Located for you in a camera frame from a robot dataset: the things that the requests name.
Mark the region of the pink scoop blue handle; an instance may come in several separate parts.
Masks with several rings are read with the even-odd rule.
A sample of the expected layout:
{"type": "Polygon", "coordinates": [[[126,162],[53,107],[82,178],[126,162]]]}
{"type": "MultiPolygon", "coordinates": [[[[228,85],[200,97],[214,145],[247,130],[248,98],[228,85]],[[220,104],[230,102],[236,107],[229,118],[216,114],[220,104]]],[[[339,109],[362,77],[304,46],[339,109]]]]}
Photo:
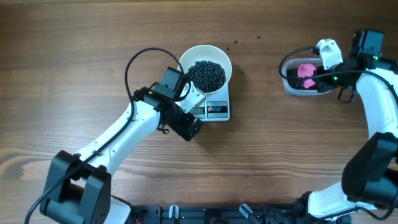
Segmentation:
{"type": "MultiPolygon", "coordinates": [[[[299,78],[312,77],[313,73],[316,69],[317,68],[311,63],[301,64],[298,67],[297,75],[299,78]]],[[[305,89],[309,89],[310,87],[312,87],[314,85],[315,85],[315,82],[312,79],[307,79],[307,80],[303,81],[303,87],[305,89]]]]}

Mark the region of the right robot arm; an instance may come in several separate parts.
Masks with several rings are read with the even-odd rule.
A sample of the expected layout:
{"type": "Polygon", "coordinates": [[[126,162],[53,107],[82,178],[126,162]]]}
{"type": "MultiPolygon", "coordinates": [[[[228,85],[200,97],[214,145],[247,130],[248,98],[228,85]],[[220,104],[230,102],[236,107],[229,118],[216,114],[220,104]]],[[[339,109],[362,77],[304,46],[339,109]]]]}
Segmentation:
{"type": "Polygon", "coordinates": [[[310,50],[322,65],[310,76],[317,92],[351,89],[363,102],[369,139],[343,170],[341,181],[309,192],[293,209],[296,222],[350,223],[350,214],[364,211],[385,220],[397,209],[397,62],[382,56],[384,34],[363,29],[354,33],[349,56],[343,59],[332,39],[310,50]]]}

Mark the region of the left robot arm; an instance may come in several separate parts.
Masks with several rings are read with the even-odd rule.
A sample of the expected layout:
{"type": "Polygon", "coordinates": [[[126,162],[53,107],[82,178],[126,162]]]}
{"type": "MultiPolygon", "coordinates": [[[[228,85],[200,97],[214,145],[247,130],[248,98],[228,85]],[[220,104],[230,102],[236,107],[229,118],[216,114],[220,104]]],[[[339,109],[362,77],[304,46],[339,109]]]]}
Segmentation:
{"type": "Polygon", "coordinates": [[[206,95],[193,85],[170,89],[156,84],[134,92],[124,114],[100,137],[51,161],[40,213],[58,223],[129,223],[133,208],[111,195],[111,180],[134,148],[156,130],[175,131],[190,141],[203,126],[189,111],[206,95]]]}

